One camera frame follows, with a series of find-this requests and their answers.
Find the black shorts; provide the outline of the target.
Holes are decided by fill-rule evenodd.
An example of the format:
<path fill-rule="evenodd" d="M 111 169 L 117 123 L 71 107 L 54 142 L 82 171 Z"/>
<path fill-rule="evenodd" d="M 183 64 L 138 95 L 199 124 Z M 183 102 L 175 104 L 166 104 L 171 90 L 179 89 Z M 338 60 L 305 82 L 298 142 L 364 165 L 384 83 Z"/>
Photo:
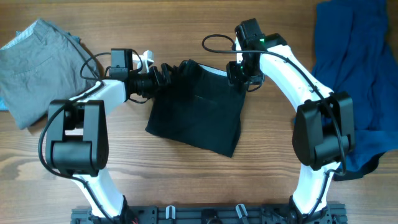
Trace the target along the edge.
<path fill-rule="evenodd" d="M 232 157 L 245 91 L 229 85 L 220 70 L 211 73 L 193 60 L 182 62 L 177 74 L 156 94 L 146 131 Z"/>

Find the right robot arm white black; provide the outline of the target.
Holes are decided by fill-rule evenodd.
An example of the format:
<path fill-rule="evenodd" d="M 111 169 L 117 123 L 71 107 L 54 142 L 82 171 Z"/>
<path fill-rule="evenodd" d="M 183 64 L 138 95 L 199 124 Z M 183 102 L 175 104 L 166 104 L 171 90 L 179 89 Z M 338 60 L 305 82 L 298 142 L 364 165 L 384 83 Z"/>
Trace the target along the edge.
<path fill-rule="evenodd" d="M 292 145 L 301 168 L 288 220 L 321 219 L 331 179 L 346 174 L 346 155 L 354 149 L 353 101 L 313 77 L 287 42 L 279 34 L 265 35 L 256 19 L 242 21 L 234 31 L 236 60 L 227 65 L 230 84 L 254 91 L 270 78 L 296 112 Z"/>

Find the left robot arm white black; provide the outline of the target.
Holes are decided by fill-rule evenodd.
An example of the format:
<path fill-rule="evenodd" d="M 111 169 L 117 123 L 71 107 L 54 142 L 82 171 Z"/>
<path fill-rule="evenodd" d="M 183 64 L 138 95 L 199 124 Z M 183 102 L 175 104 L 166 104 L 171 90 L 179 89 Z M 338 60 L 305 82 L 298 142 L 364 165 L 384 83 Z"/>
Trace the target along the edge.
<path fill-rule="evenodd" d="M 74 209 L 72 223 L 138 223 L 106 167 L 109 157 L 106 115 L 131 100 L 148 101 L 173 82 L 175 68 L 153 66 L 151 51 L 111 49 L 111 65 L 95 86 L 69 100 L 53 100 L 38 143 L 39 159 L 51 174 L 80 188 L 89 208 Z"/>

